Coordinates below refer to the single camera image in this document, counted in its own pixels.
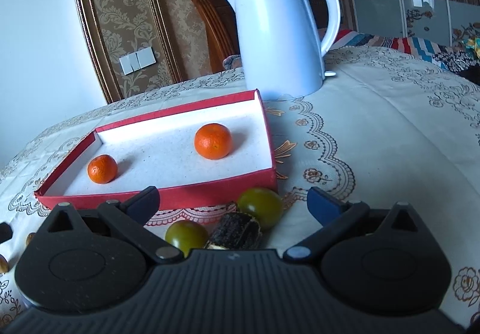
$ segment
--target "striped blanket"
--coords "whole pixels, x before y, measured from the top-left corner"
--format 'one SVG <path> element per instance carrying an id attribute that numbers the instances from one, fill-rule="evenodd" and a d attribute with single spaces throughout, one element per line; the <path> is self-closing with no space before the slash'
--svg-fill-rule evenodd
<path id="1" fill-rule="evenodd" d="M 451 47 L 444 47 L 443 45 L 432 43 L 431 41 L 423 38 L 382 37 L 368 35 L 366 33 L 358 33 L 348 29 L 338 32 L 335 43 L 330 49 L 338 49 L 341 47 L 361 47 L 362 45 L 367 45 L 369 47 L 387 47 L 397 49 L 400 52 L 412 55 L 417 59 L 428 61 L 444 69 L 448 69 L 445 64 L 441 61 L 433 59 L 432 56 L 440 52 L 453 51 Z"/>

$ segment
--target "kettle body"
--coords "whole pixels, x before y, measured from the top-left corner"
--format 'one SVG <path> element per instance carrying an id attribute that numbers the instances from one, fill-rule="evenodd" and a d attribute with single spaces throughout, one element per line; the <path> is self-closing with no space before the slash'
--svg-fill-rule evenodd
<path id="1" fill-rule="evenodd" d="M 340 26 L 338 0 L 326 0 L 328 27 L 323 40 L 309 0 L 227 1 L 237 19 L 248 89 L 258 89 L 265 100 L 278 100 L 305 96 L 321 88 L 326 76 L 323 56 Z"/>

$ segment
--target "green tomato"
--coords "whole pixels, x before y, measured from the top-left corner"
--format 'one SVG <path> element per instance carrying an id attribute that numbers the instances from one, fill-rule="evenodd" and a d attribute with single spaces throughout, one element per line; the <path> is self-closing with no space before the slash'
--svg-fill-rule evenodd
<path id="1" fill-rule="evenodd" d="M 281 197 L 266 188 L 251 188 L 243 192 L 237 200 L 240 212 L 253 216 L 262 230 L 268 230 L 278 223 L 283 214 Z"/>
<path id="2" fill-rule="evenodd" d="M 188 256 L 190 249 L 203 248 L 208 240 L 208 231 L 201 224 L 191 220 L 173 223 L 166 231 L 165 240 Z"/>

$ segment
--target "large orange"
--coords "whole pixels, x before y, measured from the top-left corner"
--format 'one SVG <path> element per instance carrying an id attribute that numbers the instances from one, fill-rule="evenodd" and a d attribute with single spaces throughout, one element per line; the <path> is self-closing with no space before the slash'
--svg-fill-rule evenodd
<path id="1" fill-rule="evenodd" d="M 97 184 L 108 184 L 117 176 L 117 162 L 110 155 L 99 155 L 87 166 L 90 179 Z"/>
<path id="2" fill-rule="evenodd" d="M 195 134 L 195 149 L 197 152 L 211 160 L 222 159 L 227 156 L 232 148 L 233 141 L 229 129 L 221 124 L 207 124 Z"/>

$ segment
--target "table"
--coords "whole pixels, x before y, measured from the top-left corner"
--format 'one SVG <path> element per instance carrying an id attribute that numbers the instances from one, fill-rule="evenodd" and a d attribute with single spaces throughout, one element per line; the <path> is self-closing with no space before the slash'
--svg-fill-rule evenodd
<path id="1" fill-rule="evenodd" d="M 452 266 L 442 310 L 467 326 L 480 315 L 480 88 L 383 47 L 341 48 L 325 61 L 337 76 L 315 94 L 265 102 L 287 208 L 266 246 L 282 253 L 321 227 L 306 208 L 311 186 L 373 208 L 410 202 Z M 0 254 L 10 267 L 18 261 L 26 236 L 48 214 L 34 190 L 93 128 L 243 90 L 243 72 L 237 68 L 140 94 L 46 129 L 0 171 L 1 220 L 13 229 Z M 229 209 L 161 211 L 147 227 L 163 236 L 178 219 L 211 224 Z M 14 271 L 0 275 L 0 326 L 25 308 Z"/>

